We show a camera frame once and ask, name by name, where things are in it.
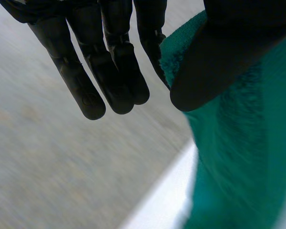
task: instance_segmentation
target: robotic hand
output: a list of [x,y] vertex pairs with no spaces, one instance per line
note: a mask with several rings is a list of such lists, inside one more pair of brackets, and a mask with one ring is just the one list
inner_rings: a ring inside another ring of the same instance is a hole
[[[149,89],[129,41],[132,0],[0,0],[0,4],[16,20],[28,23],[88,119],[101,118],[106,107],[79,61],[67,21],[116,113],[126,114],[135,104],[144,104],[149,99]],[[134,4],[141,44],[168,87],[159,65],[167,0],[134,0]],[[103,28],[109,51],[103,41]]]

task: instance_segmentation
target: concrete floor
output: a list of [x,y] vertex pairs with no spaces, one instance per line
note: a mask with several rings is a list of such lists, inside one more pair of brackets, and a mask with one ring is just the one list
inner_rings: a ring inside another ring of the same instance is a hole
[[[164,33],[202,9],[201,0],[170,0]],[[0,229],[115,229],[190,138],[134,22],[151,98],[93,122],[27,25],[0,6]]]

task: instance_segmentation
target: terry cloth towel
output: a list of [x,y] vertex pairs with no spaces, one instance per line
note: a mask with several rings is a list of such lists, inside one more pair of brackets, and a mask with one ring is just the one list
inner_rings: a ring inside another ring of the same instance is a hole
[[[161,44],[170,85],[205,20],[203,11]],[[184,228],[273,228],[286,200],[286,40],[224,93],[184,114],[199,151]]]

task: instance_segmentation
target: fabric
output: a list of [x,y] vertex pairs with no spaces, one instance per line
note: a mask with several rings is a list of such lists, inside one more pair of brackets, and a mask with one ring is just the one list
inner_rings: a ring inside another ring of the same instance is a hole
[[[170,85],[205,20],[203,11],[161,44]],[[199,150],[184,229],[274,228],[286,203],[286,40],[224,93],[184,114]]]

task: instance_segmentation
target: white surface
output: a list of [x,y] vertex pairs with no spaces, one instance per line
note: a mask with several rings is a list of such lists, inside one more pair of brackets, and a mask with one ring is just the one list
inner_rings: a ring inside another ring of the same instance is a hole
[[187,213],[197,149],[190,142],[120,229],[176,229]]

